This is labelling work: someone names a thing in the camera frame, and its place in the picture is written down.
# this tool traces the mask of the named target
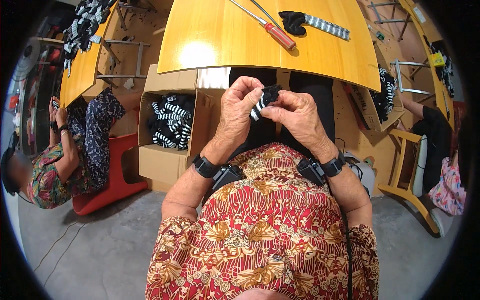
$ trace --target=hand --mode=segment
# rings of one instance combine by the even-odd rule
[[[57,120],[57,125],[59,128],[67,124],[67,116],[67,110],[64,108],[59,108],[57,114],[55,115],[55,119]]]
[[[48,110],[50,112],[50,122],[55,122],[55,116],[57,114],[57,110],[53,107],[53,101],[56,101],[57,103],[59,102],[57,97],[52,97],[50,99],[50,105],[48,106]]]
[[[250,130],[250,112],[260,101],[264,85],[256,78],[242,76],[222,96],[222,112],[215,138],[228,151],[245,142]]]
[[[338,156],[338,150],[328,138],[310,94],[280,91],[277,101],[262,109],[261,115],[282,123],[320,163],[327,163]]]

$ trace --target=open cardboard box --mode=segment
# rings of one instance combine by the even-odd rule
[[[387,53],[383,51],[381,47],[379,47],[376,41],[374,41],[373,44],[378,64],[382,68],[386,69],[390,75],[392,75],[390,61],[394,60],[390,60],[390,58],[388,58]],[[388,115],[388,120],[380,123],[380,118],[378,117],[377,109],[375,107],[375,103],[373,102],[370,91],[365,87],[356,86],[353,84],[347,84],[347,86],[348,89],[351,90],[353,99],[355,100],[358,108],[363,115],[363,118],[365,119],[365,122],[371,130],[384,132],[405,113],[403,103],[400,100],[399,96],[400,91],[396,90],[395,97],[393,98],[393,110]]]
[[[190,70],[158,75],[157,65],[151,65],[140,103],[138,128],[139,175],[153,180],[150,188],[167,192],[188,169],[193,158],[201,152],[215,134],[219,116],[214,105],[220,105],[224,84],[216,88],[199,88],[197,78],[200,71]],[[152,102],[161,102],[168,93],[196,96],[193,125],[188,150],[164,148],[153,144],[152,135],[146,125],[153,115]]]

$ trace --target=gray floor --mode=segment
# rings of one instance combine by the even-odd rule
[[[143,192],[85,217],[75,214],[71,202],[41,210],[20,201],[20,227],[32,268],[71,225],[36,270],[52,298],[144,299],[164,196]],[[372,203],[380,299],[419,299],[438,274],[460,219],[456,217],[447,237],[439,239],[416,219],[411,206],[389,197]]]

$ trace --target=pile of socks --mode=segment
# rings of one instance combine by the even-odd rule
[[[153,102],[153,116],[147,126],[152,134],[153,143],[165,148],[188,149],[192,133],[195,96],[168,94],[162,96],[162,102]]]
[[[445,87],[447,88],[448,94],[451,98],[455,97],[455,87],[450,76],[453,76],[453,66],[452,66],[452,58],[448,56],[443,41],[429,43],[426,36],[423,36],[427,45],[429,45],[430,50],[432,53],[441,53],[444,57],[445,66],[444,67],[436,67],[435,70],[437,72],[438,79],[440,79]]]
[[[301,25],[306,23],[317,29],[337,36],[345,41],[350,40],[350,31],[337,24],[327,22],[323,19],[310,16],[309,14],[302,12],[279,12],[278,15],[283,19],[283,27],[285,31],[294,36],[303,36],[307,33],[307,30]]]
[[[388,120],[388,114],[393,110],[393,98],[395,97],[395,90],[398,89],[398,87],[395,86],[397,79],[393,78],[387,70],[378,66],[378,72],[380,73],[382,92],[376,93],[370,91],[370,95],[372,95],[373,102],[375,103],[380,123],[383,123]]]
[[[102,37],[96,36],[98,26],[107,21],[110,15],[110,8],[116,0],[82,0],[75,9],[77,19],[72,25],[63,31],[63,49],[65,50],[65,61],[63,66],[68,69],[70,77],[72,61],[77,52],[89,51],[92,43],[100,44]]]
[[[272,86],[266,86],[262,92],[263,95],[260,97],[260,101],[258,101],[257,105],[255,105],[250,112],[250,119],[252,121],[259,121],[262,115],[260,111],[265,108],[270,103],[276,102],[278,98],[278,92],[282,89],[281,85],[275,84]]]

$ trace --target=wooden table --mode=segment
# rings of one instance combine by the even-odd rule
[[[105,34],[107,33],[108,25],[112,19],[118,5],[118,1],[110,8],[110,15],[107,21],[98,26],[95,33],[102,37],[100,44],[92,43],[90,51],[81,53],[78,51],[77,56],[72,62],[72,71],[68,77],[68,70],[63,72],[63,78],[60,90],[60,107],[66,108],[78,97],[83,95],[89,88],[95,85],[96,76],[98,73],[98,61],[105,42]]]
[[[249,0],[240,5],[268,18]],[[261,0],[279,23],[281,11],[304,12],[351,31],[350,41],[305,25],[297,49],[280,46],[255,19],[229,0],[175,0],[164,33],[158,73],[211,67],[264,67],[336,78],[381,91],[370,33],[355,0]]]
[[[413,11],[413,7],[415,4],[411,3],[412,1],[410,0],[399,0],[400,4],[402,7],[407,11],[412,16],[412,21],[413,24],[415,25],[415,28],[417,29],[420,39],[422,42],[422,45],[425,49],[425,53],[427,54],[428,57],[428,64],[430,65],[430,70],[432,72],[432,78],[433,78],[433,85],[435,87],[435,97],[436,97],[436,103],[437,107],[440,109],[440,111],[443,113],[443,115],[447,118],[448,123],[452,127],[453,130],[455,130],[455,117],[454,117],[454,108],[453,108],[453,100],[450,98],[447,88],[443,84],[443,82],[438,79],[437,73],[435,71],[435,66],[433,64],[433,60],[430,57],[430,47],[427,45],[425,42],[425,39],[423,36],[425,35],[425,32],[421,26],[421,23],[419,22],[417,15]]]

